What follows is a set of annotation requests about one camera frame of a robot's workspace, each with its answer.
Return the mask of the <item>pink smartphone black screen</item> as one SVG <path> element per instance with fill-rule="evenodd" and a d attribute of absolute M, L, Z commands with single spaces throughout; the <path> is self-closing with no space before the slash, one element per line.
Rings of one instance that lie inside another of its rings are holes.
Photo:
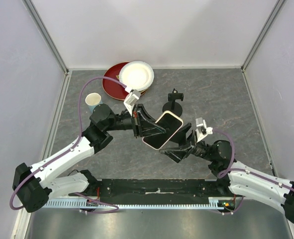
<path fill-rule="evenodd" d="M 160 150 L 183 126 L 183 120 L 172 113 L 164 111 L 156 120 L 156 125 L 165 131 L 151 136 L 143 137 L 142 141 L 154 150 Z"/>

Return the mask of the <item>black phone stand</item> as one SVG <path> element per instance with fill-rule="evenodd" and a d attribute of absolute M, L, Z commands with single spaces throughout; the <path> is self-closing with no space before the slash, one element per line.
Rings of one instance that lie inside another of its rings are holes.
<path fill-rule="evenodd" d="M 179 93 L 175 88 L 173 88 L 172 92 L 168 94 L 168 102 L 162 107 L 162 112 L 170 111 L 180 117 L 183 113 L 183 108 L 177 100 L 182 102 L 184 100 L 184 94 Z"/>

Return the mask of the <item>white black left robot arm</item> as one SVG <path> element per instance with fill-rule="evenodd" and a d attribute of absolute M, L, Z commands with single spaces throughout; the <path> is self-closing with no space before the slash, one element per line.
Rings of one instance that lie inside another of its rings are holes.
<path fill-rule="evenodd" d="M 133 113 L 122 111 L 120 114 L 115 114 L 107 104 L 100 104 L 94 108 L 90 121 L 76 140 L 56 154 L 31 166 L 22 163 L 16 167 L 9 203 L 11 209 L 17 210 L 13 205 L 15 197 L 22 203 L 20 208 L 29 213 L 42 208 L 54 195 L 53 180 L 71 166 L 104 149 L 113 139 L 109 131 L 132 130 L 135 137 L 166 132 L 142 104 L 134 105 Z"/>

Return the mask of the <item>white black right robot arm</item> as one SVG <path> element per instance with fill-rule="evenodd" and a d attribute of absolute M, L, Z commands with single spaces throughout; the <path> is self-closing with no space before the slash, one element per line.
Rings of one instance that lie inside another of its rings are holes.
<path fill-rule="evenodd" d="M 199 128 L 183 144 L 161 149 L 176 163 L 190 155 L 210 162 L 211 173 L 217 177 L 216 192 L 247 197 L 281 212 L 294 224 L 294 180 L 283 179 L 255 170 L 235 159 L 231 136 L 216 128 Z"/>

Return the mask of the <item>patterned plate under white plate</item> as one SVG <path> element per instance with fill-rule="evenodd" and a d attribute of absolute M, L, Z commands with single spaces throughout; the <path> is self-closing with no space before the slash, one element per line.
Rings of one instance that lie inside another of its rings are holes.
<path fill-rule="evenodd" d="M 117 79 L 118 81 L 120 81 L 120 79 L 119 79 L 119 75 L 116 75 L 116 79 Z M 149 88 L 150 88 L 150 86 L 149 86 L 148 88 L 142 90 L 142 91 L 139 91 L 139 92 L 140 92 L 141 94 L 144 94 Z M 124 93 L 125 95 L 128 95 L 128 92 L 126 92 L 124 88 L 121 88 L 121 92 Z"/>

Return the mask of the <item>red round tray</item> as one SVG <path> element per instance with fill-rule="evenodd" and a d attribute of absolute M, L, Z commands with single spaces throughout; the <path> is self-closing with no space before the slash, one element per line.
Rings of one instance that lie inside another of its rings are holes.
<path fill-rule="evenodd" d="M 110 67 L 105 72 L 104 76 L 110 77 L 110 78 L 113 78 L 113 79 L 119 81 L 119 73 L 120 73 L 121 69 L 126 64 L 128 64 L 128 62 L 118 63 L 118 64 Z M 116 100 L 124 101 L 126 96 L 128 95 L 128 92 L 126 92 L 125 89 L 121 85 L 119 85 L 118 83 L 115 83 L 113 81 L 110 81 L 110 80 L 103 79 L 102 80 L 102 87 L 107 95 L 109 95 L 110 97 L 112 97 Z"/>

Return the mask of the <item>white paper plate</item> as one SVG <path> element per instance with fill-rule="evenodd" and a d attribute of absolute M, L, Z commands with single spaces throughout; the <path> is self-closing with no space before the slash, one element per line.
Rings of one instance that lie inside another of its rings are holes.
<path fill-rule="evenodd" d="M 124 65 L 119 73 L 119 81 L 138 91 L 147 90 L 153 83 L 154 71 L 143 61 L 132 61 Z"/>

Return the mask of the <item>blue white paper cup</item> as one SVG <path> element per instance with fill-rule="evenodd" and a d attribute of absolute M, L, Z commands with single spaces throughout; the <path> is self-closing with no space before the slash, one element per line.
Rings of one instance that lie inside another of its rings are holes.
<path fill-rule="evenodd" d="M 97 106 L 102 104 L 101 95 L 98 93 L 90 93 L 86 96 L 85 103 L 88 106 L 90 113 L 92 113 Z"/>

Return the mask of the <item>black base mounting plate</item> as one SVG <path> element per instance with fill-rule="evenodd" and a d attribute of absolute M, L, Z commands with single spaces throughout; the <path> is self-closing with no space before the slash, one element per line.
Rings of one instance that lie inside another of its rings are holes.
<path fill-rule="evenodd" d="M 111 198 L 125 194 L 174 194 L 199 195 L 200 197 L 233 197 L 229 189 L 230 183 L 224 180 L 204 179 L 101 179 L 90 184 L 85 196 Z"/>

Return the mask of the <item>aluminium front rail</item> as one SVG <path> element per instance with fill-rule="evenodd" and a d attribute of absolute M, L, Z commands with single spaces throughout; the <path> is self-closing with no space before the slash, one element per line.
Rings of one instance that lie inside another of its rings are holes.
<path fill-rule="evenodd" d="M 201 197 L 228 197 L 232 194 L 254 200 L 283 200 L 294 188 L 293 182 L 270 175 L 250 172 L 232 172 L 230 179 L 205 181 L 202 179 L 102 179 L 92 175 L 77 173 L 53 180 L 33 178 L 28 180 L 18 192 L 18 196 L 48 199 L 80 192 L 91 196 L 115 197 L 127 194 L 200 194 Z"/>

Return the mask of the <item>aluminium frame post left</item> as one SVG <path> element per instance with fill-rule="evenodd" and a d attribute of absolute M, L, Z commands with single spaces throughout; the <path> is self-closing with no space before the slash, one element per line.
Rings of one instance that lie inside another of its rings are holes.
<path fill-rule="evenodd" d="M 34 5 L 32 0 L 22 0 L 23 4 L 25 5 L 26 9 L 28 10 L 30 16 L 32 17 L 35 25 L 37 26 L 38 30 L 40 31 L 43 39 L 45 40 L 47 46 L 49 47 L 51 53 L 53 54 L 55 60 L 59 64 L 62 71 L 67 75 L 69 72 L 69 69 L 64 62 L 61 54 L 58 51 L 58 48 L 56 47 L 52 37 L 50 36 L 49 31 L 47 30 L 38 10 L 36 9 L 36 6 Z"/>

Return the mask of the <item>aluminium frame post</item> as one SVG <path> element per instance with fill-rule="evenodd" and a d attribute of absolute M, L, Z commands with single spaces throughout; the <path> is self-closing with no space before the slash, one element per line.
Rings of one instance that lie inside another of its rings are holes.
<path fill-rule="evenodd" d="M 276 20 L 277 16 L 279 15 L 280 11 L 282 10 L 283 6 L 285 5 L 286 0 L 277 0 L 274 7 L 272 8 L 269 16 L 267 17 L 261 31 L 259 32 L 256 40 L 254 41 L 247 57 L 245 58 L 242 66 L 241 71 L 244 73 L 248 68 L 249 64 L 251 63 L 253 57 L 257 53 L 258 49 L 260 48 L 264 38 L 268 34 L 269 30 L 271 29 L 274 21 Z"/>
<path fill-rule="evenodd" d="M 62 71 L 67 75 L 69 72 L 69 69 L 64 62 L 61 54 L 58 51 L 58 48 L 56 47 L 52 37 L 50 36 L 49 31 L 47 30 L 38 10 L 36 9 L 36 6 L 34 5 L 32 0 L 22 0 L 23 4 L 25 5 L 26 9 L 28 10 L 30 16 L 32 17 L 35 25 L 37 26 L 38 30 L 40 31 L 43 39 L 45 40 L 47 46 L 49 47 L 51 53 L 53 54 L 55 60 L 59 64 Z"/>

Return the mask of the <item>aluminium frame post right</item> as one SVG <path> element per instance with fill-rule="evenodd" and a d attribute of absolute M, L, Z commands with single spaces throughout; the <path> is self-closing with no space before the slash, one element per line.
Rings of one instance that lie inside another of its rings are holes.
<path fill-rule="evenodd" d="M 271 29 L 274 21 L 276 20 L 277 16 L 279 15 L 280 11 L 282 10 L 283 6 L 285 5 L 286 0 L 277 0 L 274 7 L 272 8 L 269 16 L 267 17 L 261 31 L 259 32 L 256 40 L 254 41 L 247 57 L 245 58 L 242 66 L 241 71 L 244 73 L 248 68 L 249 64 L 251 63 L 253 57 L 257 53 L 258 49 L 260 48 L 264 38 L 268 34 L 269 30 Z"/>

